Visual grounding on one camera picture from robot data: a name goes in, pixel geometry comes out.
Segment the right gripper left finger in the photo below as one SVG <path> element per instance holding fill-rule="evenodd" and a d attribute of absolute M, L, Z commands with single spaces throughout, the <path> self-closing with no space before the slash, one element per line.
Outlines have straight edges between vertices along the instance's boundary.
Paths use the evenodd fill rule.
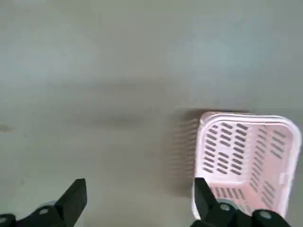
<path fill-rule="evenodd" d="M 0 215 L 2 227 L 73 227 L 87 205 L 86 179 L 76 179 L 54 203 L 40 206 L 17 220 L 12 213 Z"/>

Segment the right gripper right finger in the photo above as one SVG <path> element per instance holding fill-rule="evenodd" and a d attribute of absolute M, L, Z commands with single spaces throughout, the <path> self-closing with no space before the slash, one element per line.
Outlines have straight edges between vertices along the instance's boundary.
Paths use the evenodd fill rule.
<path fill-rule="evenodd" d="M 218 202 L 204 178 L 194 179 L 194 202 L 200 219 L 195 227 L 288 227 L 287 221 L 271 210 L 258 209 L 251 216 L 226 202 Z"/>

